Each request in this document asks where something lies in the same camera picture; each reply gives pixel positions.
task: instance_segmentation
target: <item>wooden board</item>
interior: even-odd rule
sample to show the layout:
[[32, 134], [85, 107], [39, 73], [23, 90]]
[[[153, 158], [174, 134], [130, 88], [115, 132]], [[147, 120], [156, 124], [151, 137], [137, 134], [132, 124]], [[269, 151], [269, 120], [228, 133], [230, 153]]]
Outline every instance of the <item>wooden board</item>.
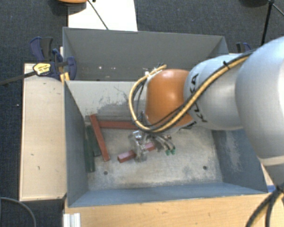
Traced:
[[[81, 214], [81, 227], [243, 227], [268, 194], [142, 204], [67, 208]], [[264, 217], [255, 227], [263, 227]], [[284, 227], [284, 206], [275, 205], [271, 227]]]

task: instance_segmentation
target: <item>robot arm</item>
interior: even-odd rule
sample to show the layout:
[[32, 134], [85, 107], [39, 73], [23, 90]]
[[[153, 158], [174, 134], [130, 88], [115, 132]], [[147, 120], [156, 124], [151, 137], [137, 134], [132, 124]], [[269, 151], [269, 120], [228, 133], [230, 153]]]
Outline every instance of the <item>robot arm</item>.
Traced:
[[[140, 130], [161, 136], [191, 123], [211, 130], [243, 128], [274, 184], [281, 186], [284, 182], [284, 37], [256, 51], [204, 61], [188, 73], [185, 81], [185, 72], [164, 71], [164, 68], [140, 79], [129, 96], [131, 115]], [[138, 119], [133, 100], [148, 76], [152, 78], [147, 88], [146, 110], [143, 119]], [[281, 191], [278, 190], [278, 196], [283, 194]], [[263, 203], [261, 211], [267, 204], [268, 201]]]

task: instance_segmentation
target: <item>blue clamp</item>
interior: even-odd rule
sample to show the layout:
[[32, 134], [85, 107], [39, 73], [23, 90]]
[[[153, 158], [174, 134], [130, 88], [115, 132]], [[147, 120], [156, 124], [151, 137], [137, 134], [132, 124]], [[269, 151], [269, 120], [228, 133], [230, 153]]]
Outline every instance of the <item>blue clamp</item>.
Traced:
[[60, 80], [60, 75], [58, 68], [63, 67], [65, 72], [69, 73], [70, 80], [74, 80], [77, 74], [77, 64], [75, 58], [70, 56], [67, 58], [66, 62], [63, 62], [63, 57], [57, 49], [52, 50], [54, 56], [54, 61], [50, 58], [49, 50], [51, 47], [52, 38], [45, 38], [42, 41], [41, 37], [36, 37], [32, 39], [29, 43], [30, 51], [38, 62], [47, 61], [51, 65], [51, 73], [47, 74], [46, 77], [51, 77]]

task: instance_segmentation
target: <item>wooden block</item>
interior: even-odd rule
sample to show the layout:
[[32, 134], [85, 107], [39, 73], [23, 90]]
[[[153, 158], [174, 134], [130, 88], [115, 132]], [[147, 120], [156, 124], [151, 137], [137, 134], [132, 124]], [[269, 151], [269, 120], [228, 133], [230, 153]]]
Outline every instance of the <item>wooden block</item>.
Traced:
[[119, 129], [119, 130], [137, 130], [135, 126], [130, 121], [99, 121], [100, 128], [103, 129]]
[[[155, 145], [154, 143], [152, 142], [149, 142], [145, 145], [145, 148], [148, 150], [148, 151], [152, 151], [155, 149]], [[134, 159], [136, 157], [136, 153], [133, 151], [133, 150], [129, 150], [129, 151], [126, 151], [124, 153], [121, 153], [118, 155], [118, 161], [120, 163], [123, 163], [125, 161], [129, 161], [131, 159]]]
[[120, 163], [123, 163], [125, 161], [129, 161], [131, 159], [134, 159], [137, 155], [134, 153], [133, 150], [130, 150], [130, 151], [126, 151], [124, 153], [121, 153], [118, 155], [118, 161]]
[[95, 157], [98, 157], [101, 155], [100, 147], [98, 145], [98, 142], [95, 138], [95, 133], [90, 125], [86, 127], [86, 133], [88, 137], [88, 142], [90, 146], [92, 147], [92, 151]]
[[96, 140], [98, 141], [103, 160], [109, 161], [110, 156], [109, 156], [109, 153], [108, 153], [105, 141], [104, 141], [104, 137], [101, 133], [100, 125], [96, 118], [96, 115], [95, 114], [90, 115], [89, 118], [90, 118], [91, 125], [94, 129], [95, 137], [96, 137]]

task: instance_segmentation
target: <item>gray bin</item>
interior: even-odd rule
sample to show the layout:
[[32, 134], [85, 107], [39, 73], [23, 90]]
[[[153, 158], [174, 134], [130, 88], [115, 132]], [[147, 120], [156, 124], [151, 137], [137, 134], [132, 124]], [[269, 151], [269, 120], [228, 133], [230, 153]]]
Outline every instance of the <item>gray bin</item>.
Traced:
[[[70, 207], [171, 201], [267, 192], [260, 162], [244, 130], [201, 127], [172, 135], [174, 156], [152, 151], [146, 162], [120, 164], [130, 149], [125, 130], [102, 130], [111, 160], [84, 162], [86, 117], [130, 118], [133, 81], [158, 63], [190, 70], [200, 61], [227, 54], [222, 36], [63, 28], [64, 57], [74, 56], [76, 80], [64, 87], [67, 196]], [[145, 94], [141, 97], [141, 108]]]

